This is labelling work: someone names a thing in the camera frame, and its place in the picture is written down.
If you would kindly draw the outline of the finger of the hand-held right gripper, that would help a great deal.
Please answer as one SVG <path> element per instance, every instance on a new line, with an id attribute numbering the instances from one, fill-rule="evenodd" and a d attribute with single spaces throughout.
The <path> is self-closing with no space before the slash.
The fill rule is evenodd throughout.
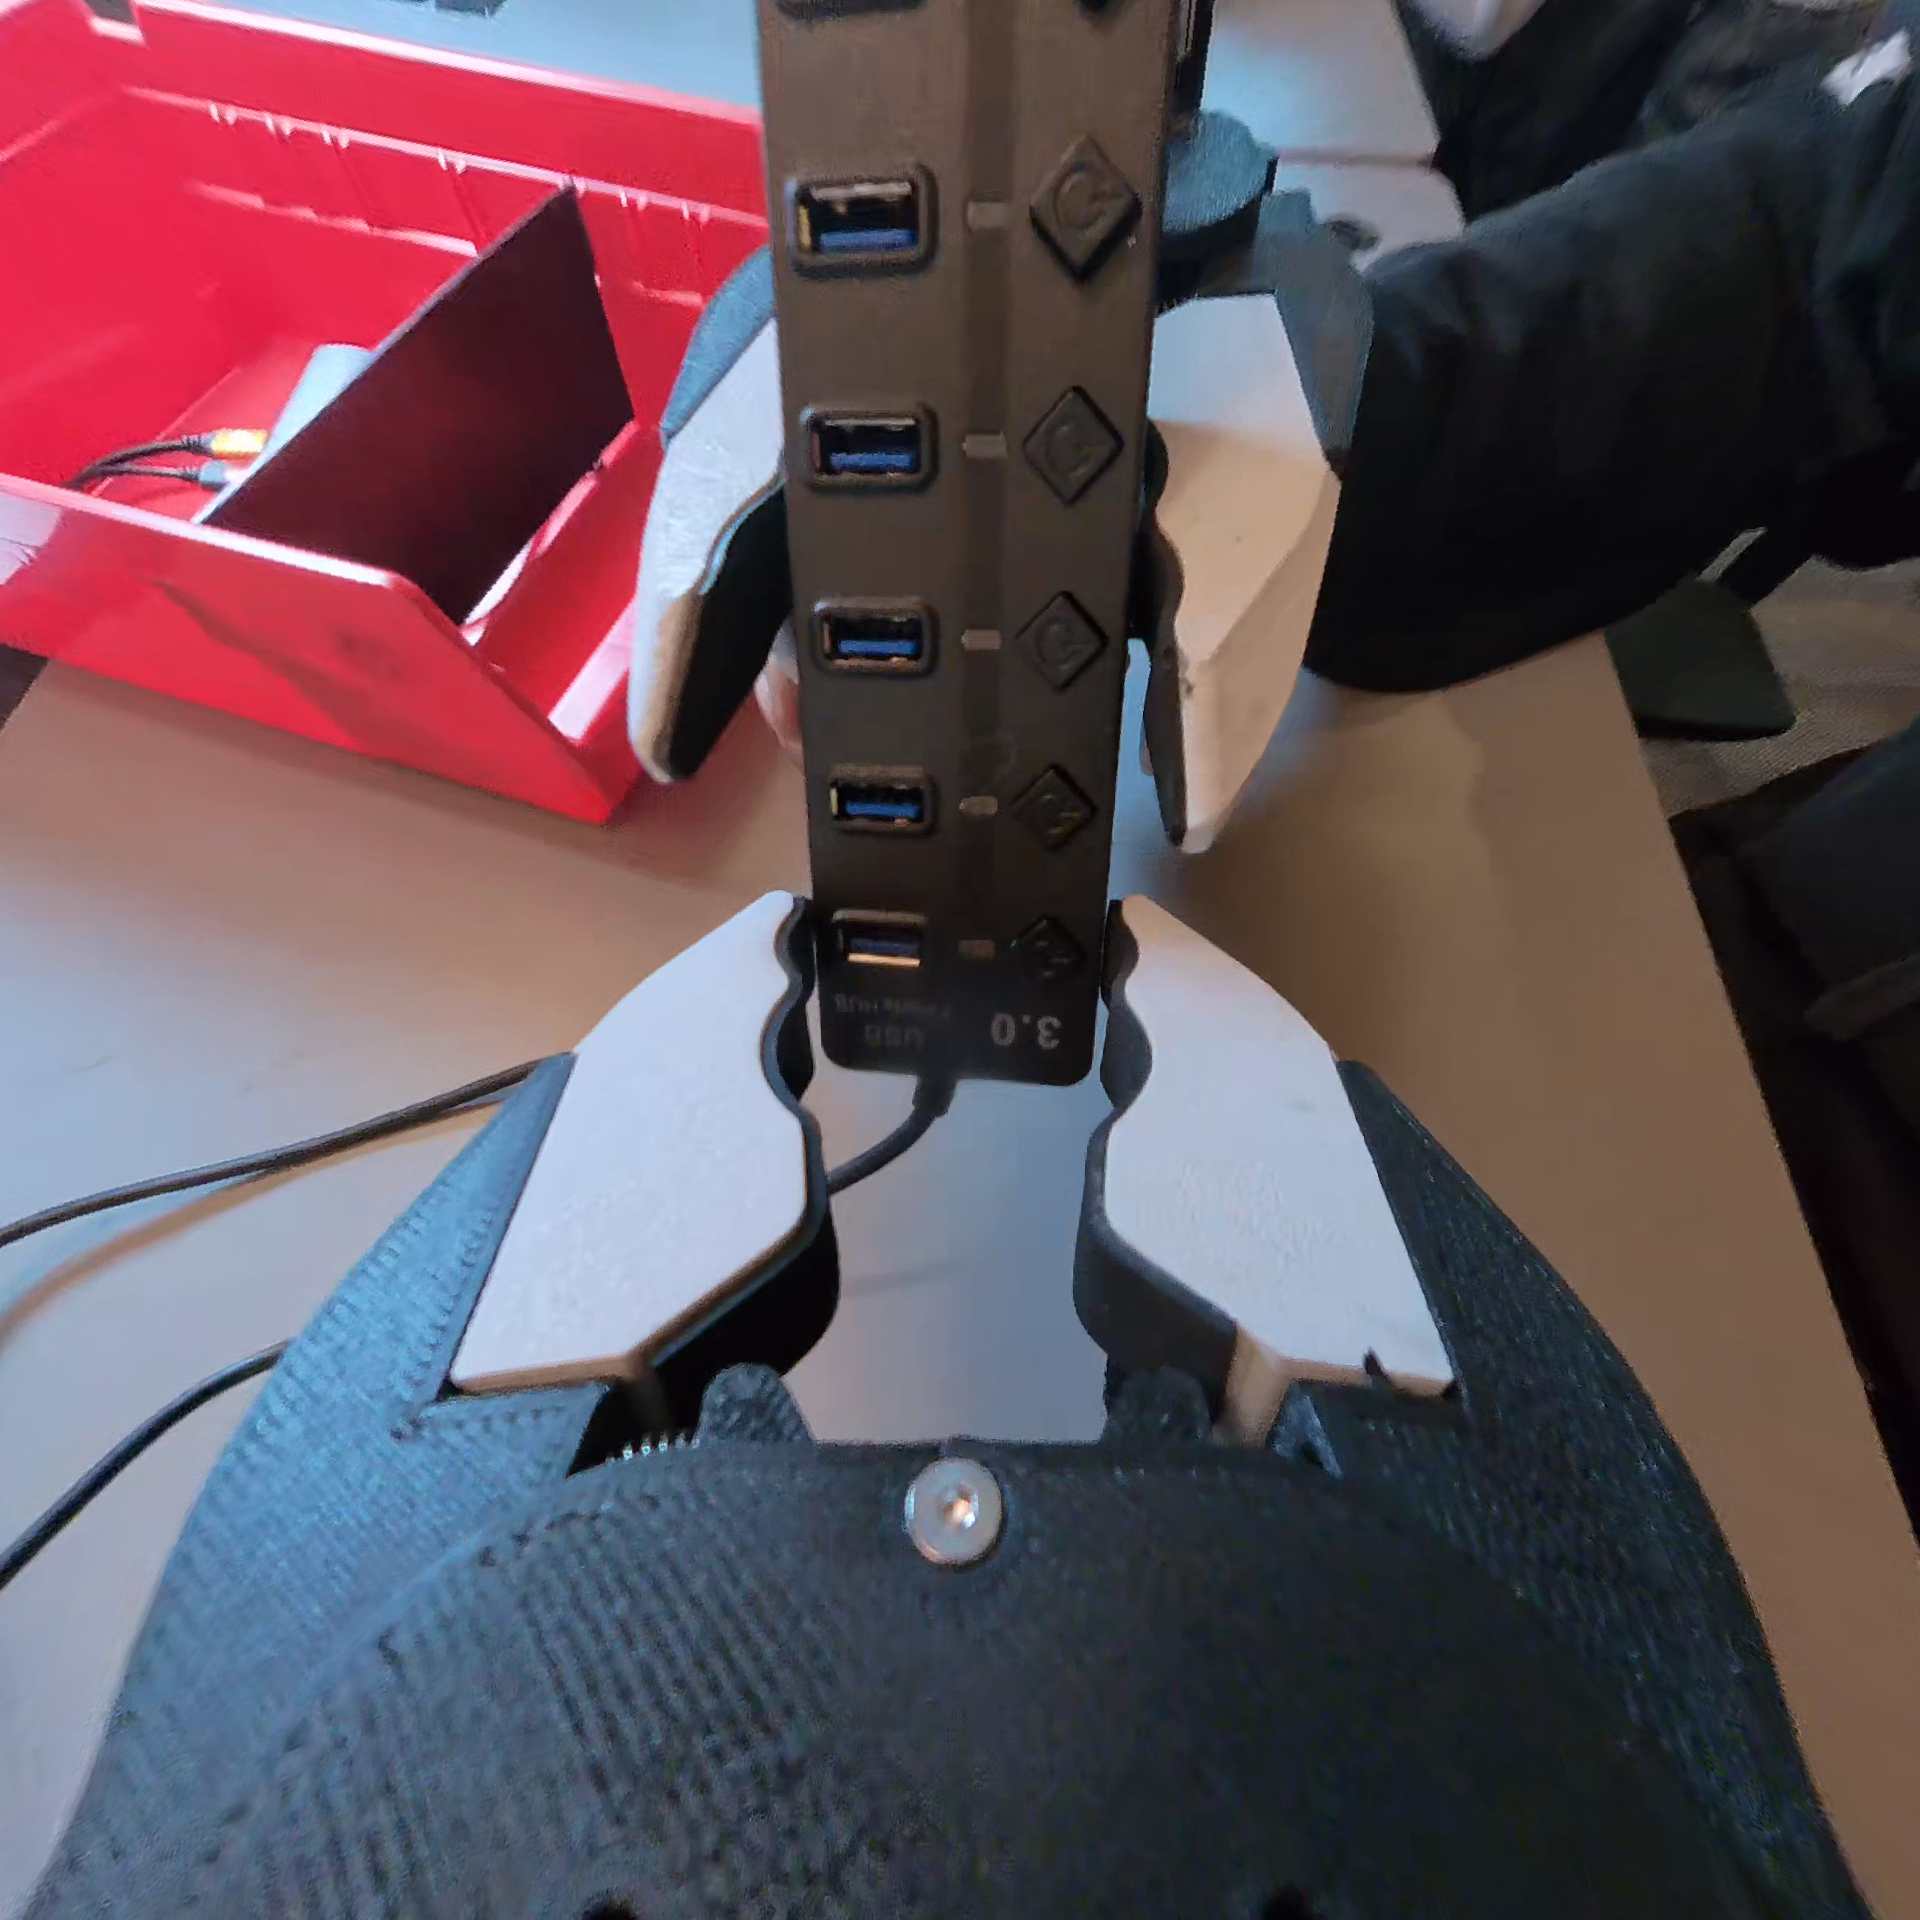
<path id="1" fill-rule="evenodd" d="M 702 771 L 790 610 L 780 361 L 737 356 L 663 434 L 642 528 L 630 747 L 646 778 Z"/>
<path id="2" fill-rule="evenodd" d="M 1144 419 L 1142 762 L 1166 840 L 1213 846 L 1280 728 L 1340 483 L 1276 292 L 1190 300 L 1154 326 Z"/>

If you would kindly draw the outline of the person's right forearm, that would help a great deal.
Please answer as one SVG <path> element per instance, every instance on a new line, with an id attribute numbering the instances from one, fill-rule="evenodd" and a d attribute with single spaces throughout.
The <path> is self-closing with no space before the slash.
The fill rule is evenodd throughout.
<path id="1" fill-rule="evenodd" d="M 1640 613 L 1749 533 L 1846 570 L 1916 560 L 1911 33 L 1366 281 L 1316 680 L 1493 674 Z"/>

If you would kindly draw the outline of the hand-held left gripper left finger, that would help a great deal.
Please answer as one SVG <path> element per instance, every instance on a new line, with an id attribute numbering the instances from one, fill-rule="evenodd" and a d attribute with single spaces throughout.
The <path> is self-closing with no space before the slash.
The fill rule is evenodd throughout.
<path id="1" fill-rule="evenodd" d="M 807 904 L 765 894 L 630 988 L 558 1107 L 447 1382 L 638 1382 L 830 1227 Z"/>

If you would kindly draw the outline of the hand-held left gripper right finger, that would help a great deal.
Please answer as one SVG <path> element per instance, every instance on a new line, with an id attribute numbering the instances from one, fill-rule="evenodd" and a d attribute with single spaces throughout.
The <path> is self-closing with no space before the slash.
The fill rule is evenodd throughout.
<path id="1" fill-rule="evenodd" d="M 1209 1403 L 1455 1368 L 1332 1046 L 1164 906 L 1111 907 L 1100 1083 L 1072 1302 L 1118 1377 Z"/>

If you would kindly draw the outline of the black divider panel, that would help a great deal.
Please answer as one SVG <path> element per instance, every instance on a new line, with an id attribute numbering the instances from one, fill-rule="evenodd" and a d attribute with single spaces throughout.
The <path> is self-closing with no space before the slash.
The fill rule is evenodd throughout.
<path id="1" fill-rule="evenodd" d="M 388 572 L 464 624 L 630 422 L 584 216 L 564 185 L 201 523 Z"/>

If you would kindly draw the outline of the grey multi-port usb hub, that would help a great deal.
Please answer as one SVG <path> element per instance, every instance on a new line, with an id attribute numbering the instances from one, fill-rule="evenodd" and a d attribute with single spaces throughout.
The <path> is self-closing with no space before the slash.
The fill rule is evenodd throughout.
<path id="1" fill-rule="evenodd" d="M 828 1059 L 1093 1062 L 1180 9 L 758 5 Z"/>

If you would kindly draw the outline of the red plastic bin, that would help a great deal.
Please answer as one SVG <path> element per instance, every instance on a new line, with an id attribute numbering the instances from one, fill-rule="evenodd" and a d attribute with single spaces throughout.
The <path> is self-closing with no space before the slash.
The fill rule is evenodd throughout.
<path id="1" fill-rule="evenodd" d="M 664 400 L 765 235 L 746 105 L 214 5 L 4 5 L 4 644 L 582 822 L 638 780 Z M 573 188 L 633 421 L 464 624 L 201 523 L 318 345 Z"/>

